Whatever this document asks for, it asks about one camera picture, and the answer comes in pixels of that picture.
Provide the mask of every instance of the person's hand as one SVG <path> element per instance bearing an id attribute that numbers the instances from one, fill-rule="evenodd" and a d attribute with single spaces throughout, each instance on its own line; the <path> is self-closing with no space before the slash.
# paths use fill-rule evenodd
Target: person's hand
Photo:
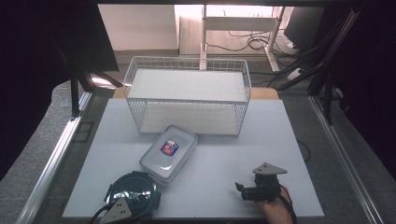
<path id="1" fill-rule="evenodd" d="M 281 195 L 291 204 L 287 189 L 281 188 Z M 286 205 L 275 198 L 272 202 L 255 202 L 264 212 L 265 217 L 271 224 L 292 224 L 292 219 Z"/>

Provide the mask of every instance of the container lid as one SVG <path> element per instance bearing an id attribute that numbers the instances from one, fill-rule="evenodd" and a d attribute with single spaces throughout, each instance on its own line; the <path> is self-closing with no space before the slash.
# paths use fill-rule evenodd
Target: container lid
<path id="1" fill-rule="evenodd" d="M 140 165 L 153 177 L 166 181 L 180 169 L 194 150 L 197 139 L 194 133 L 171 125 L 142 157 Z"/>

